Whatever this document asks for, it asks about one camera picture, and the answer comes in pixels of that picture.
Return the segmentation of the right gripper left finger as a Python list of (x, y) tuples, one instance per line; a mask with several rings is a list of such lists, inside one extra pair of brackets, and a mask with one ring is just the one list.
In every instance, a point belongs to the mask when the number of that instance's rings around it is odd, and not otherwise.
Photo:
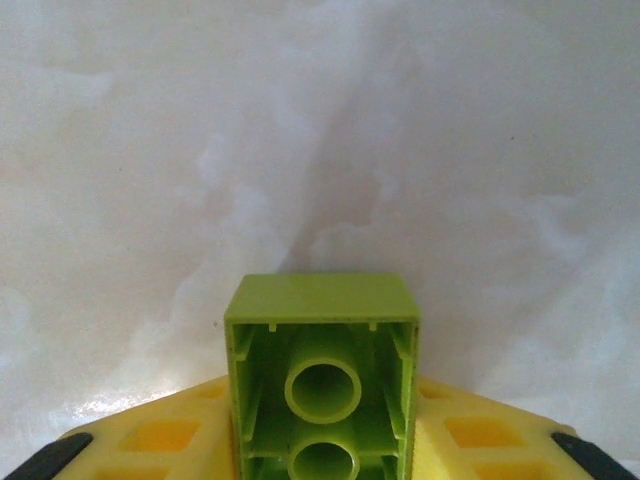
[(219, 377), (77, 427), (11, 479), (231, 479), (229, 380)]

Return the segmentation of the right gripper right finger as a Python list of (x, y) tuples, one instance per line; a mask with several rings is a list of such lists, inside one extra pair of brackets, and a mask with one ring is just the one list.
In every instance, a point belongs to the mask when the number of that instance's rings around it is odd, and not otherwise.
[(414, 479), (636, 479), (570, 426), (421, 377)]

